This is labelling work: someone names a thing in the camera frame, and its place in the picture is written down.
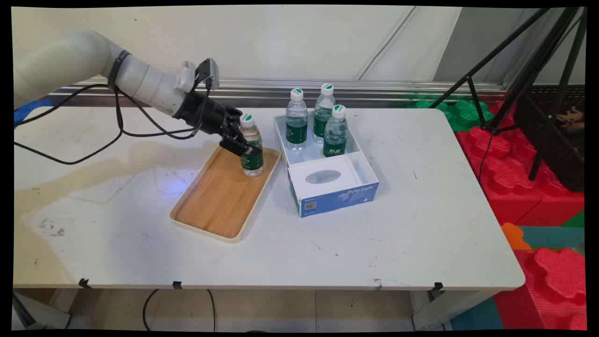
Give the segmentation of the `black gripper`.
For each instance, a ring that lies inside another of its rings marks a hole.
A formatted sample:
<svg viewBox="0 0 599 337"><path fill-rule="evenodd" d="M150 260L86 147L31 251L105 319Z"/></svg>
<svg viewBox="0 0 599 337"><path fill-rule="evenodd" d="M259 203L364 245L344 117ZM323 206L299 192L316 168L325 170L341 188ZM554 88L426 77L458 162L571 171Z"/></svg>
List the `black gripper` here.
<svg viewBox="0 0 599 337"><path fill-rule="evenodd" d="M237 155L261 155L261 147L251 145L240 132L242 112L229 104L215 101L196 91L186 94L174 117L192 127L188 136L173 136L184 140L197 132L217 134L222 137L219 145Z"/></svg>

